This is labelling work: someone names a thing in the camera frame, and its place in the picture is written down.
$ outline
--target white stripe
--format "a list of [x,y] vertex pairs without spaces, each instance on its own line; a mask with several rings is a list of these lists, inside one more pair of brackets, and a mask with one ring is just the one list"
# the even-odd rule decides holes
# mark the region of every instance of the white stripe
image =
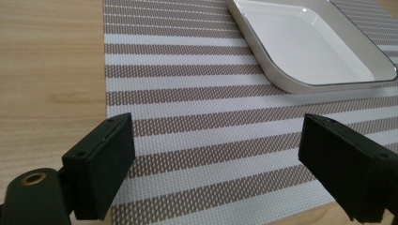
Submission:
[[135,0],[136,2],[147,2],[147,3],[162,3],[167,5],[178,5],[178,6],[190,6],[190,7],[198,7],[198,8],[225,8],[225,7],[211,7],[211,6],[203,6],[189,3],[175,3],[175,2],[166,2],[166,1],[147,1],[147,0]]
[[[365,136],[382,145],[396,143],[398,129]],[[301,164],[298,153],[299,150],[295,148],[262,156],[245,157],[186,170],[128,179],[120,187],[114,204],[154,198],[296,166]]]
[[333,201],[319,181],[312,181],[155,224],[268,224]]
[[224,31],[224,32],[239,32],[238,29],[218,29],[218,28],[203,28],[203,27],[185,27],[174,25],[141,25],[141,24],[125,24],[116,22],[105,22],[105,25],[126,26],[126,27],[152,27],[152,28],[173,28],[180,30],[200,30],[200,31]]
[[224,113],[275,107],[298,106],[333,101],[398,96],[397,87],[359,89],[306,95],[282,95],[266,97],[239,97],[201,101],[169,102],[161,104],[108,106],[108,117],[132,113],[134,120],[184,116],[206,113]]
[[377,45],[381,51],[398,52],[398,45]]
[[106,65],[257,65],[252,55],[105,54]]
[[243,38],[168,37],[105,34],[105,44],[193,45],[248,47]]
[[106,80],[106,84],[107,91],[112,92],[235,85],[258,85],[269,84],[269,81],[263,74],[256,74],[160,78],[115,78]]
[[[326,114],[343,124],[398,116],[398,106]],[[136,156],[299,132],[303,118],[134,138]]]

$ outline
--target woven placemat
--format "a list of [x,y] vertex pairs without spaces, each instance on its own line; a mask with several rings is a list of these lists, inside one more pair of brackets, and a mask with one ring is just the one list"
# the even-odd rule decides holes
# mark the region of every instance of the woven placemat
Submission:
[[[107,113],[131,112],[137,159],[114,224],[264,224],[333,199],[298,161],[303,115],[398,150],[398,82],[291,95],[269,83],[223,0],[104,0]],[[333,3],[398,62],[374,0]]]

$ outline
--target white tray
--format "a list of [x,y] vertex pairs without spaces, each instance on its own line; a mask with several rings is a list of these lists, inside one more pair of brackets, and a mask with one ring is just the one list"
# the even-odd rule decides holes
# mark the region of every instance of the white tray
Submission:
[[230,0],[228,9],[267,78],[284,91],[397,79],[391,60],[327,0]]

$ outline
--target gray stripe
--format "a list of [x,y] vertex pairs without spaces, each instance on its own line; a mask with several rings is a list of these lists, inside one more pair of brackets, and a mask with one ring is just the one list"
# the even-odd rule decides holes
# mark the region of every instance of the gray stripe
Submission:
[[302,117],[305,113],[330,114],[395,105],[398,105],[398,97],[377,97],[322,104],[135,120],[133,126],[135,127],[135,137],[143,137],[293,119]]
[[398,52],[397,51],[383,51],[385,55],[388,57],[398,57]]
[[365,135],[398,128],[398,117],[365,121],[348,125],[350,128]]
[[106,98],[107,104],[112,106],[273,95],[286,93],[271,84],[266,84],[108,92]]
[[105,44],[108,54],[252,55],[249,47]]
[[376,45],[397,45],[397,39],[372,39],[372,42]]
[[180,217],[293,187],[314,179],[311,172],[304,166],[298,165],[211,186],[120,204],[112,208],[112,215],[114,221],[117,218],[123,218],[123,223],[126,224],[159,222],[167,218]]
[[105,66],[107,78],[263,74],[258,65]]
[[[366,135],[398,128],[398,117],[347,125]],[[299,147],[300,132],[241,142],[222,143],[136,158],[128,177],[134,178],[199,167]]]
[[395,24],[396,21],[393,19],[392,16],[389,15],[380,15],[377,17],[373,17],[371,20],[369,19],[369,16],[364,16],[363,14],[357,14],[357,13],[352,13],[350,12],[349,16],[353,21],[370,21],[372,23],[385,23],[385,24]]
[[198,30],[151,26],[104,25],[105,34],[199,38],[243,38],[238,31]]
[[227,22],[227,23],[234,22],[234,20],[230,15],[216,15],[216,14],[180,12],[180,11],[160,11],[160,10],[151,10],[145,8],[104,7],[104,13],[128,15],[128,16],[134,15],[134,16],[161,17],[161,18],[170,18],[170,19],[197,20],[197,21],[213,21],[213,22]]
[[373,33],[380,33],[380,31],[384,31],[386,30],[386,28],[383,27],[361,27],[359,26],[359,29],[363,32],[363,34],[365,34],[366,36],[368,36],[368,34],[373,34]]
[[385,19],[385,20],[389,20],[391,22],[395,21],[395,18],[392,17],[389,13],[363,13],[361,11],[357,11],[357,10],[345,10],[344,11],[344,15],[350,19],[354,19],[356,17],[361,17],[364,20],[372,20],[373,18],[375,19]]
[[122,16],[104,16],[105,23],[125,24],[125,25],[142,25],[142,26],[167,26],[167,27],[183,27],[194,29],[212,29],[212,30],[232,30],[239,29],[234,22],[204,22],[204,21],[187,21],[165,18],[148,18],[148,17],[122,17]]
[[386,10],[384,10],[379,5],[369,6],[364,4],[352,4],[348,1],[333,1],[333,4],[343,12],[345,12],[346,10],[355,9],[355,10],[360,10],[363,13],[368,13],[368,12],[377,13],[377,14],[386,13]]
[[192,4],[203,7],[217,7],[217,8],[226,8],[226,1],[192,1],[192,0],[156,0],[156,2],[164,2],[164,3],[175,3],[175,4]]
[[203,13],[216,13],[229,15],[229,11],[226,7],[200,7],[200,6],[189,6],[189,5],[177,5],[167,4],[159,2],[140,2],[131,0],[103,0],[104,5],[128,7],[128,8],[150,8],[152,10],[176,10],[176,11],[193,11]]

